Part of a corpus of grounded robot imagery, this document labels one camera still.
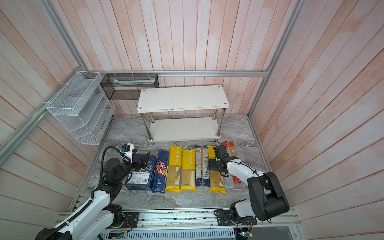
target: red barilla logo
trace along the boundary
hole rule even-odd
[[[160,162],[158,165],[157,165],[157,172],[160,174],[160,175],[163,175],[165,177],[166,175],[166,167],[165,167],[165,164],[164,162]]]

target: blue box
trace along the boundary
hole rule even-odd
[[[169,163],[169,150],[159,150],[152,192],[164,192]]]
[[[135,154],[133,156],[134,162],[140,162],[140,158],[143,158],[145,154]],[[153,179],[155,177],[155,163],[157,158],[155,155],[150,155],[147,163],[147,167],[143,170],[133,169],[131,174],[129,173],[126,180],[131,178],[129,182],[125,184],[128,190],[152,190]]]

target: wood panel wall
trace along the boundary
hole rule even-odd
[[[0,1],[0,144],[77,67],[39,1]],[[52,227],[93,154],[47,115],[0,169],[2,238]]]
[[[90,70],[263,70],[297,0],[52,2]],[[159,83],[223,85],[230,103],[227,112],[247,113],[261,78],[177,77],[160,78]],[[114,105],[117,114],[137,114],[137,101]]]
[[[252,116],[308,239],[384,239],[384,1],[308,1]]]

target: white mesh file organizer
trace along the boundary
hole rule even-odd
[[[100,73],[78,72],[47,107],[80,144],[99,144],[115,111],[93,94],[100,82]]]

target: gray marble surface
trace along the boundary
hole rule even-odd
[[[187,115],[161,115],[156,119],[185,118]],[[233,141],[238,157],[249,166],[265,172],[259,149],[253,138],[247,117],[241,114],[227,114],[224,116],[220,142]],[[157,142],[154,146],[148,142],[148,136],[141,116],[118,116],[113,120],[111,130],[107,136],[103,149],[113,145],[118,148],[123,143],[133,143],[138,154],[150,152],[157,156],[158,150],[169,149],[170,145],[183,145],[184,149],[191,149],[195,146],[212,145],[210,142],[181,141],[181,142]],[[108,150],[104,161],[111,157],[118,157],[113,150]],[[101,154],[96,163],[92,175],[87,183],[79,203],[86,200],[99,180]],[[249,198],[248,187],[244,183],[233,182],[232,177],[225,177],[226,194],[210,193],[209,187],[198,186],[196,192],[182,191],[165,193],[152,193],[151,191],[127,190],[123,187],[119,195],[113,201],[121,205],[123,209],[163,209],[163,208],[199,208],[199,207],[229,207],[231,203]]]

